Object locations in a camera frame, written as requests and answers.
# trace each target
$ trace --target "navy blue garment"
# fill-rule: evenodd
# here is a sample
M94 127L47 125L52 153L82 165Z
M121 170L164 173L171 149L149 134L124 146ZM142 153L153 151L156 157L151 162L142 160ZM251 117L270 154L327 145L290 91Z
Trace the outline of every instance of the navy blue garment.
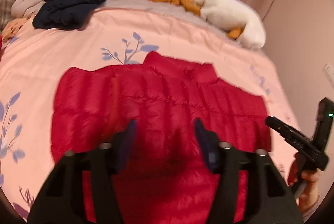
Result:
M73 30L81 28L89 15L106 0L44 0L46 3L35 16L35 28L59 28Z

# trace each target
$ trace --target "beige wall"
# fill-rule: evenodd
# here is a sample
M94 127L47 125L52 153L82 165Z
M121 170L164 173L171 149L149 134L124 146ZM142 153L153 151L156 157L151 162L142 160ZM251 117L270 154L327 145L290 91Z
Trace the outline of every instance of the beige wall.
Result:
M277 67L301 130L312 136L318 102L334 100L334 89L322 73L326 63L334 65L334 0L274 0L264 24L264 50ZM322 192L334 180L334 131L327 152L331 162L321 179Z

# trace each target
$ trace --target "red jacket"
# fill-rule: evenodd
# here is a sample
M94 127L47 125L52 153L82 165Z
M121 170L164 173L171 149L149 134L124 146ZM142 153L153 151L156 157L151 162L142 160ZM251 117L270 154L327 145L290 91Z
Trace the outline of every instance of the red jacket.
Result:
M194 119L238 149L270 150L263 99L219 79L211 64L149 53L143 65L108 66L94 72L70 68L54 100L51 151L57 162L68 150L95 148L112 132L137 121L127 167L114 176L127 224L203 224L218 176L206 168ZM235 220L243 218L247 177L241 172ZM85 207L94 219L89 177Z

